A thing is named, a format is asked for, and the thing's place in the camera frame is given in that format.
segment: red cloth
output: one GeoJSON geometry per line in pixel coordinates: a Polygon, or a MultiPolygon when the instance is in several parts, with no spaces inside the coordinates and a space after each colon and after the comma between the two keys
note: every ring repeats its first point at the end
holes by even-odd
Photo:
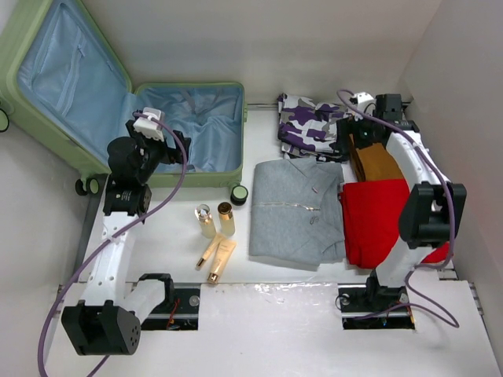
{"type": "MultiPolygon", "coordinates": [[[[348,183],[343,186],[346,256],[352,265],[375,269],[398,239],[398,219],[409,197],[405,179],[348,183]]],[[[443,261],[448,243],[423,260],[443,261]]]]}

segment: white table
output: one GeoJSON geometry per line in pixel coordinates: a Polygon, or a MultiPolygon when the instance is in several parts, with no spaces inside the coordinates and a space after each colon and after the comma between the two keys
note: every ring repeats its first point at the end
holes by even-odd
{"type": "MultiPolygon", "coordinates": [[[[250,112],[243,177],[249,189],[255,164],[281,158],[274,141],[276,121],[275,112],[250,112]]],[[[353,181],[351,171],[345,169],[347,181],[353,181]]],[[[153,204],[167,192],[154,190],[153,204]]],[[[169,272],[178,283],[204,282],[207,270],[198,272],[194,265],[208,241],[200,236],[193,210],[206,203],[215,211],[228,196],[226,189],[182,189],[173,203],[142,227],[128,280],[136,281],[145,272],[169,272]]],[[[221,279],[234,284],[204,284],[201,288],[199,330],[143,331],[135,355],[111,357],[97,375],[500,375],[467,282],[441,281],[436,272],[425,271],[416,272],[412,279],[414,287],[451,311],[461,324],[459,329],[413,310],[416,331],[344,331],[334,305],[335,282],[365,281],[365,271],[352,269],[345,262],[312,270],[251,261],[249,216],[250,201],[235,211],[234,239],[238,245],[221,279]]],[[[87,254],[99,243],[101,218],[100,210],[87,254]]],[[[76,304],[84,287],[84,283],[74,284],[65,305],[76,304]]],[[[414,294],[410,299],[434,309],[414,294]]],[[[100,359],[77,356],[58,321],[47,359],[51,376],[86,375],[100,359]]]]}
{"type": "MultiPolygon", "coordinates": [[[[349,266],[346,262],[324,264],[319,268],[308,265],[293,265],[267,258],[248,256],[250,210],[255,165],[272,159],[280,159],[280,145],[277,140],[277,113],[275,111],[250,112],[244,126],[244,166],[242,185],[250,196],[245,205],[234,207],[237,241],[236,249],[220,279],[221,283],[283,283],[294,281],[365,281],[366,271],[349,266]]],[[[346,181],[356,181],[349,165],[343,165],[346,181]]],[[[171,188],[152,190],[151,208],[162,201],[171,188]]],[[[200,234],[200,227],[194,209],[202,203],[210,206],[219,227],[217,206],[229,201],[227,188],[182,188],[173,201],[140,226],[138,240],[131,256],[127,281],[138,281],[144,273],[170,273],[175,283],[206,282],[211,263],[206,263],[201,271],[195,265],[209,244],[200,234]]],[[[103,203],[98,209],[94,222],[86,258],[101,242],[103,230],[103,203]]],[[[87,281],[91,267],[81,274],[81,281],[87,281]]]]}

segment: green suitcase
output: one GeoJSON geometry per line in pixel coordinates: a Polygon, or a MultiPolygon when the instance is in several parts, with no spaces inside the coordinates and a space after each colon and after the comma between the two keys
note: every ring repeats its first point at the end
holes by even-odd
{"type": "MultiPolygon", "coordinates": [[[[127,135],[133,111],[149,106],[192,138],[185,187],[240,183],[247,115],[241,84],[156,83],[131,93],[126,70],[80,0],[20,0],[0,51],[0,109],[83,180],[109,173],[106,146],[127,135]]],[[[161,165],[149,184],[172,187],[180,169],[161,165]]]]}

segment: brown cloth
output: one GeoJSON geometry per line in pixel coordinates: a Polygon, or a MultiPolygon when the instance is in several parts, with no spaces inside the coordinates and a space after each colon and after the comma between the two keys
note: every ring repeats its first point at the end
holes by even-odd
{"type": "Polygon", "coordinates": [[[395,159],[384,149],[381,143],[368,148],[354,146],[353,136],[349,143],[351,166],[358,182],[382,181],[384,179],[403,179],[395,159]]]}

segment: suitcase lid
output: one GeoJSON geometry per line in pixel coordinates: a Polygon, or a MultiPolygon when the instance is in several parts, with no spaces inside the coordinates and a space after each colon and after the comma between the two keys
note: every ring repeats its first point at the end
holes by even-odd
{"type": "Polygon", "coordinates": [[[106,147],[126,133],[131,80],[78,0],[54,0],[17,73],[23,95],[106,165],[106,147]]]}

